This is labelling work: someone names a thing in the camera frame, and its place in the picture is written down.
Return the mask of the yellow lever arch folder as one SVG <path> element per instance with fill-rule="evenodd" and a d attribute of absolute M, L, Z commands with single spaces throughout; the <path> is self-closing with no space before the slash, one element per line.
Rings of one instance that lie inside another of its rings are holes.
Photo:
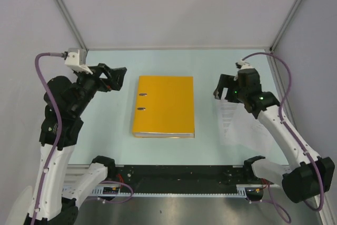
<path fill-rule="evenodd" d="M 140 76 L 132 133 L 137 138 L 194 138 L 191 76 Z"/>

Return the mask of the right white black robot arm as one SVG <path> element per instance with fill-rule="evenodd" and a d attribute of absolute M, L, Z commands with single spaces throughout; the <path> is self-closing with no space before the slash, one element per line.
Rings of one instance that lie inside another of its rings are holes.
<path fill-rule="evenodd" d="M 272 92 L 264 92 L 256 69 L 238 70 L 237 75 L 221 74 L 214 91 L 215 99 L 242 103 L 247 113 L 254 116 L 270 133 L 282 150 L 289 168 L 271 162 L 264 156 L 244 161 L 243 178 L 248 183 L 259 179 L 280 185 L 294 203 L 306 201 L 329 191 L 335 164 L 330 157 L 322 158 L 300 137 L 284 116 L 280 102 Z"/>

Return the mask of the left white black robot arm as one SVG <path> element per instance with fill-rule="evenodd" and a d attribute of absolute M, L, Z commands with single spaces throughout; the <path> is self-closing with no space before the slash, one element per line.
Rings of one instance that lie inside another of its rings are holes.
<path fill-rule="evenodd" d="M 63 192 L 66 169 L 84 124 L 82 113 L 97 92 L 119 91 L 123 86 L 125 67 L 111 69 L 100 63 L 89 72 L 76 72 L 71 82 L 65 76 L 45 81 L 45 119 L 39 142 L 41 158 L 32 203 L 24 224 L 74 224 L 78 211 L 101 182 L 112 182 L 117 175 L 114 159 L 95 157 L 67 192 Z"/>

